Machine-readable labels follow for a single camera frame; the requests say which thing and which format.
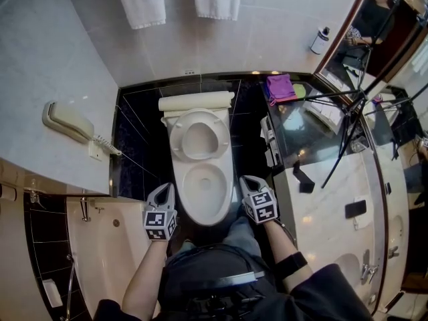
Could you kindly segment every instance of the telephone handset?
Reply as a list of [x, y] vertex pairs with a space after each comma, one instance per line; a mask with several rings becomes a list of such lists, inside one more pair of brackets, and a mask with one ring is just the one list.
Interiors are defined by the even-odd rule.
[[108, 152], [120, 156], [122, 154], [101, 136], [94, 134], [94, 125], [75, 108], [57, 101], [49, 101], [43, 109], [43, 123], [58, 132], [86, 144], [93, 140], [103, 146]]

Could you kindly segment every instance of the bottle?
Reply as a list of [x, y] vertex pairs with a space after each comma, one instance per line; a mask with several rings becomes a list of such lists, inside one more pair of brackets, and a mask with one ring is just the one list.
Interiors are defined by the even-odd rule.
[[310, 47], [314, 54], [320, 55], [328, 43], [328, 34], [330, 33], [330, 28], [325, 27], [324, 29], [318, 30], [318, 35], [316, 36], [314, 43]]

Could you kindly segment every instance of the toilet bowl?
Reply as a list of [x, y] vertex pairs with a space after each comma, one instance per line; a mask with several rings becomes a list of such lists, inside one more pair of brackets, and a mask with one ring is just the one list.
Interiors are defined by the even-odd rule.
[[183, 209], [199, 225], [219, 223], [233, 192], [228, 109], [165, 112], [163, 122]]

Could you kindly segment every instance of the pink cloth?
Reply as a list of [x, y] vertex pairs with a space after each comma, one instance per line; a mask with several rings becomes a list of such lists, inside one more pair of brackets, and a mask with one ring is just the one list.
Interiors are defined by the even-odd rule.
[[271, 105], [297, 98], [289, 74], [269, 76], [266, 82], [270, 92]]

